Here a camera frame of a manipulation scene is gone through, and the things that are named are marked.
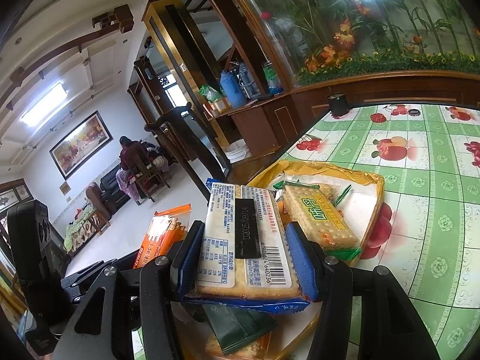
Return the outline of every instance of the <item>barcode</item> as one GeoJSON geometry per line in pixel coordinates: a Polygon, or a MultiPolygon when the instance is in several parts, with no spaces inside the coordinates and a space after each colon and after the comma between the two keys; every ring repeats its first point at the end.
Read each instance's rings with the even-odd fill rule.
{"type": "Polygon", "coordinates": [[[265,251],[265,259],[268,261],[268,271],[266,271],[266,274],[267,276],[270,275],[270,282],[272,284],[286,285],[285,272],[283,270],[282,259],[280,258],[278,247],[264,246],[263,250],[265,251]]]}

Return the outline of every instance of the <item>green bag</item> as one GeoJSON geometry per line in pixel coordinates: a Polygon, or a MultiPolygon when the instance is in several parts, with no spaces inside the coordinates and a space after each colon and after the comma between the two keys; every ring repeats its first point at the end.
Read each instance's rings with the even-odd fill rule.
{"type": "Polygon", "coordinates": [[[224,97],[215,89],[213,89],[210,85],[202,85],[198,93],[204,96],[210,103],[214,103],[224,97]]]}
{"type": "Polygon", "coordinates": [[[267,312],[215,304],[202,307],[224,355],[237,351],[277,326],[277,321],[267,312]]]}

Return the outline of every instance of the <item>blue thermos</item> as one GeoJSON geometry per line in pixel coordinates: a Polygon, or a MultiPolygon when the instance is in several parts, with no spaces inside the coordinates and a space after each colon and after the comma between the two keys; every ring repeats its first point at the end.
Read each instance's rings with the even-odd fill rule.
{"type": "Polygon", "coordinates": [[[242,105],[246,104],[247,99],[243,94],[239,81],[232,73],[225,70],[222,71],[220,76],[220,85],[222,86],[225,96],[233,108],[241,107],[242,105]]]}

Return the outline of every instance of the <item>recessed light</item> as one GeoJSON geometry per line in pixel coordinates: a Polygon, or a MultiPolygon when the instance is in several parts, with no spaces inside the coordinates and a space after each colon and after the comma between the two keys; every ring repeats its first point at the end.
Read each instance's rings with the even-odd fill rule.
{"type": "Polygon", "coordinates": [[[64,105],[67,93],[62,84],[55,85],[37,104],[25,112],[20,120],[30,127],[35,127],[44,120],[52,111],[59,111],[64,105]]]}

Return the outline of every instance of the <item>thermos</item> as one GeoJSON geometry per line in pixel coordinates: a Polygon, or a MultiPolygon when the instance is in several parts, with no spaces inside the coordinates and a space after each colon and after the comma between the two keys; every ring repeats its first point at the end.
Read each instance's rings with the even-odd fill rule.
{"type": "Polygon", "coordinates": [[[245,93],[250,99],[255,99],[260,94],[257,84],[255,84],[254,78],[251,76],[245,62],[240,62],[238,69],[238,75],[240,77],[240,86],[243,87],[245,93]]]}
{"type": "Polygon", "coordinates": [[[327,97],[332,116],[344,116],[349,113],[349,104],[343,93],[334,93],[327,97]]]}
{"type": "Polygon", "coordinates": [[[237,78],[232,73],[225,70],[222,71],[222,74],[220,75],[220,85],[233,108],[241,107],[246,104],[247,99],[243,94],[237,78]]]}

